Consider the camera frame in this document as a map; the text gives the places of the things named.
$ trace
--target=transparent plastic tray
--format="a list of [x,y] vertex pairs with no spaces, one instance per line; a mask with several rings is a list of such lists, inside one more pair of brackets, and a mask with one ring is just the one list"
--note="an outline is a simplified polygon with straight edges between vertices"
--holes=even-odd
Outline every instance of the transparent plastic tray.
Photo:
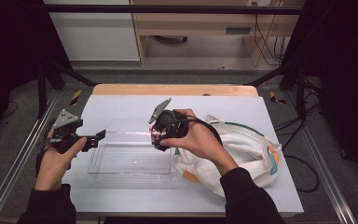
[[104,183],[167,182],[171,164],[171,149],[155,149],[149,132],[106,132],[93,151],[88,172]]

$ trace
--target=person's left hand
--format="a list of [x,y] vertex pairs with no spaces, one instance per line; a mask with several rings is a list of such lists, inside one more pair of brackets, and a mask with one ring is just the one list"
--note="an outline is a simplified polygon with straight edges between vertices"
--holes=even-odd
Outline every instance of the person's left hand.
[[[48,138],[51,138],[54,130],[51,129],[48,133]],[[60,189],[62,177],[71,163],[72,158],[83,148],[86,144],[87,138],[80,138],[74,145],[65,153],[61,154],[53,147],[46,145],[45,155],[40,164],[39,174],[34,185],[35,190],[53,190]]]

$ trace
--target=black sleeve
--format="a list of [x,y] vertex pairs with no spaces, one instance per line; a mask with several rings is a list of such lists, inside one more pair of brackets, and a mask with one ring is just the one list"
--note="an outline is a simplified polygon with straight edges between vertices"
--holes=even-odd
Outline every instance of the black sleeve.
[[269,194],[254,183],[245,169],[227,172],[220,183],[227,200],[227,223],[284,223]]
[[18,224],[76,224],[76,209],[70,198],[71,186],[57,190],[32,190],[28,207]]

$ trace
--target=white bag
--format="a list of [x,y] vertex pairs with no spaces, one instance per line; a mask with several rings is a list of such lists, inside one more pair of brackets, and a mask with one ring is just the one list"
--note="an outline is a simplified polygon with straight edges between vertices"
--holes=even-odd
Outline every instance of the white bag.
[[[250,173],[258,187],[275,181],[279,173],[277,151],[282,149],[281,144],[272,143],[262,133],[242,124],[224,122],[212,116],[208,116],[206,121],[217,130],[223,147],[240,167]],[[198,179],[214,193],[225,197],[220,184],[221,175],[211,161],[199,158],[182,148],[178,148],[178,151],[174,166],[184,177]]]

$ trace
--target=hand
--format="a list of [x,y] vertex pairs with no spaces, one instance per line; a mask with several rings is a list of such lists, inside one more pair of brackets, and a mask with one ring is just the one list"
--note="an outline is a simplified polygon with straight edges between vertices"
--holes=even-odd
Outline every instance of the hand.
[[[48,138],[51,138],[54,130],[51,129],[48,133]],[[45,146],[45,155],[40,164],[39,174],[34,185],[35,190],[53,190],[60,189],[62,177],[71,163],[72,158],[83,148],[86,144],[87,138],[79,139],[74,145],[65,153],[61,154],[53,147]]]
[[[189,119],[196,117],[191,109],[175,109],[185,114]],[[166,147],[181,147],[194,155],[213,162],[221,175],[238,167],[229,153],[220,145],[213,133],[203,124],[190,121],[188,133],[183,138],[167,138],[160,143]]]

